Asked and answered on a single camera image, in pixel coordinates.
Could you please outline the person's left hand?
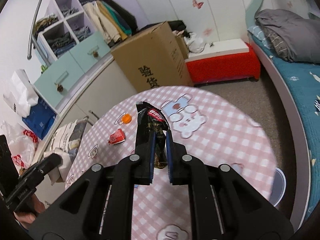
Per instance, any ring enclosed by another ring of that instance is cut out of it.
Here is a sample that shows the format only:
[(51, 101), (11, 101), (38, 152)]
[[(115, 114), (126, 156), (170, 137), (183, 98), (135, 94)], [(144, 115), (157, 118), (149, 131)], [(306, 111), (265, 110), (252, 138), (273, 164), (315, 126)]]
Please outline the person's left hand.
[(36, 194), (33, 194), (29, 199), (27, 209), (23, 212), (14, 213), (16, 220), (23, 226), (26, 230), (35, 221), (39, 214), (46, 210), (45, 205), (41, 202)]

